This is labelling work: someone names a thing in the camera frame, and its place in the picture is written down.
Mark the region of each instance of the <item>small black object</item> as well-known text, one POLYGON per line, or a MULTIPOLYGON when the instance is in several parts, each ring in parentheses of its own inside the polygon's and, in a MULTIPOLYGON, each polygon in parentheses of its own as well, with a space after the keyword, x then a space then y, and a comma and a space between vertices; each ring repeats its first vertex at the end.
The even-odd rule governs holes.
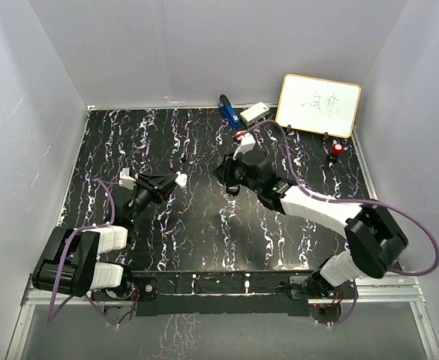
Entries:
POLYGON ((241 188, 239 185, 236 186, 226 186, 226 194, 231 195, 233 197, 237 197, 239 195, 239 191, 241 188))
POLYGON ((136 186, 122 201, 117 201, 115 193, 113 198, 116 218, 114 224, 125 227, 132 232, 137 216, 147 207, 150 202, 161 204, 167 200, 176 187, 177 174, 167 175, 143 175, 137 174, 136 186))
POLYGON ((339 159, 339 155, 333 154, 332 152, 330 152, 327 156, 326 156, 326 160, 328 163, 332 163, 335 164, 338 162, 339 159))

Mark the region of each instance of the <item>gray wall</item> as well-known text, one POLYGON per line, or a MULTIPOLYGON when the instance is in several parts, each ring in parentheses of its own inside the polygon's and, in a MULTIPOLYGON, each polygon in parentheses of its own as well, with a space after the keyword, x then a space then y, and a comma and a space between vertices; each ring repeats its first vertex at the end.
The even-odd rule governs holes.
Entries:
POLYGON ((278 102, 287 73, 362 83, 406 0, 30 2, 86 104, 121 108, 278 102))
POLYGON ((0 359, 55 225, 86 107, 26 0, 0 0, 0 359))
MULTIPOLYGON (((363 86, 359 138, 381 199, 422 220, 439 241, 439 1, 409 1, 363 86)), ((407 269, 432 262, 403 221, 407 269)), ((439 341, 439 269, 420 279, 439 341)))

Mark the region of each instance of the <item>table surface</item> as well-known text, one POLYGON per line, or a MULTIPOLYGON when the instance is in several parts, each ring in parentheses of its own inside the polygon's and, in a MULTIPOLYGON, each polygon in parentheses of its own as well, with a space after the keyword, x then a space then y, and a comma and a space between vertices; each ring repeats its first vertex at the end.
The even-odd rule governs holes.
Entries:
MULTIPOLYGON (((275 117, 275 109, 268 118, 275 117)), ((130 247, 107 254, 108 261, 134 271, 234 272, 310 270, 344 250, 345 240, 300 217, 265 209, 251 191, 232 198, 212 175, 223 156, 236 148, 233 129, 219 109, 98 110, 89 114, 65 200, 61 223, 101 224, 107 198, 92 180, 117 182, 131 173, 188 175, 163 204, 140 215, 130 247)), ((255 130, 259 147, 280 176, 287 176, 284 146, 276 129, 255 130)), ((312 190, 336 197, 368 198, 351 139, 340 139, 338 163, 326 162, 332 139, 294 131, 288 136, 299 178, 312 190)))

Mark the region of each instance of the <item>red object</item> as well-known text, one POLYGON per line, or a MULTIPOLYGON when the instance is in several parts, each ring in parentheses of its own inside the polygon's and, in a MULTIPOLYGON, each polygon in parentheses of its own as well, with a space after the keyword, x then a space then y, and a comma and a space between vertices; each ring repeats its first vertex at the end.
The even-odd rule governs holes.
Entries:
POLYGON ((341 153, 342 153, 342 150, 343 150, 343 147, 342 147, 341 144, 334 144, 334 145, 332 146, 332 153, 333 153, 334 155, 339 155, 339 154, 341 154, 341 153))

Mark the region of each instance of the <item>purple cable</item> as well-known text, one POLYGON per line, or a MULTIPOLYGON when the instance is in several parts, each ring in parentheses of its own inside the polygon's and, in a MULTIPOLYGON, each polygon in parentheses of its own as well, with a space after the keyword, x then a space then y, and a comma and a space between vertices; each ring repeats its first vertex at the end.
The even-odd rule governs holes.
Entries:
POLYGON ((357 286, 356 286, 356 281, 352 281, 351 282, 353 287, 354 287, 354 297, 353 297, 353 304, 351 305, 349 311, 346 313, 346 315, 344 315, 341 319, 339 319, 337 322, 334 322, 335 325, 339 325, 342 324, 344 321, 346 321, 347 319, 349 319, 349 317, 353 314, 354 309, 356 308, 356 304, 357 304, 357 298, 359 297, 359 294, 357 293, 357 286))
POLYGON ((324 199, 322 197, 319 197, 319 196, 316 196, 316 195, 310 193, 309 190, 306 188, 306 186, 301 184, 301 181, 299 180, 299 178, 297 177, 296 173, 294 172, 293 162, 291 160, 290 148, 289 148, 289 145, 287 143, 286 133, 284 132, 284 130, 280 126, 280 124, 278 124, 274 120, 267 119, 267 120, 264 120, 262 122, 259 122, 258 124, 256 124, 253 127, 250 127, 249 129, 244 131, 244 133, 250 133, 255 128, 258 128, 259 126, 263 126, 265 124, 274 125, 274 126, 276 126, 280 130, 281 135, 282 135, 282 139, 283 139, 285 147, 286 147, 287 165, 289 167, 289 172, 294 177, 294 181, 296 181, 298 188, 301 189, 301 191, 304 194, 308 195, 309 197, 311 197, 314 200, 322 201, 324 203, 332 203, 332 204, 354 203, 354 204, 365 204, 365 205, 378 205, 378 206, 382 206, 382 207, 384 207, 386 209, 389 209, 389 210, 392 210, 394 212, 397 212, 398 214, 400 214, 400 215, 404 216, 405 218, 407 218, 409 221, 412 221, 413 223, 415 223, 429 237, 429 240, 431 240, 432 246, 434 248, 434 253, 435 253, 434 262, 433 262, 433 264, 429 268, 427 268, 425 270, 422 270, 422 271, 391 270, 392 272, 395 272, 396 274, 400 274, 400 275, 406 275, 406 276, 422 276, 422 275, 430 274, 434 270, 436 270, 436 268, 439 266, 439 244, 437 243, 436 238, 432 235, 431 231, 429 231, 429 229, 426 228, 426 226, 424 224, 422 224, 419 220, 417 220, 416 218, 410 216, 409 214, 406 214, 404 211, 402 211, 401 209, 397 208, 396 206, 387 204, 387 203, 379 201, 379 200, 367 200, 367 199, 324 199))
POLYGON ((95 302, 92 301, 91 298, 89 298, 87 295, 84 295, 84 297, 87 299, 87 301, 89 302, 89 304, 92 305, 92 307, 100 314, 103 316, 104 319, 106 319, 106 321, 114 326, 118 326, 119 323, 116 322, 115 320, 111 319, 110 317, 108 317, 97 305, 95 302))
POLYGON ((65 245, 64 245, 64 250, 62 251, 61 259, 59 260, 59 265, 58 265, 58 268, 57 268, 56 279, 54 279, 53 294, 51 295, 51 301, 49 303, 49 311, 47 313, 47 319, 46 319, 46 323, 48 323, 48 324, 51 323, 54 320, 54 318, 59 313, 59 311, 64 307, 64 305, 66 305, 66 303, 68 303, 69 300, 71 300, 73 298, 73 296, 69 296, 67 299, 65 299, 59 305, 57 310, 54 311, 54 304, 56 303, 56 296, 57 296, 57 292, 58 292, 58 289, 59 289, 59 282, 61 281, 62 269, 64 268, 64 263, 66 261, 66 257, 67 257, 68 251, 69 251, 69 247, 71 246, 71 243, 72 243, 72 241, 74 239, 74 236, 76 236, 78 233, 80 233, 82 231, 93 230, 93 229, 97 229, 98 227, 108 227, 109 225, 113 224, 114 218, 116 216, 116 210, 114 209, 113 197, 112 197, 109 189, 104 184, 104 182, 102 180, 100 180, 99 178, 95 178, 94 181, 99 183, 99 185, 104 189, 104 191, 106 192, 107 197, 109 198, 110 207, 111 207, 111 220, 109 221, 109 223, 103 223, 102 225, 83 226, 83 227, 80 227, 78 229, 75 229, 71 233, 71 235, 68 237, 68 239, 66 240, 65 245))
POLYGON ((114 181, 104 181, 104 180, 101 180, 101 181, 106 185, 119 185, 118 182, 114 182, 114 181))

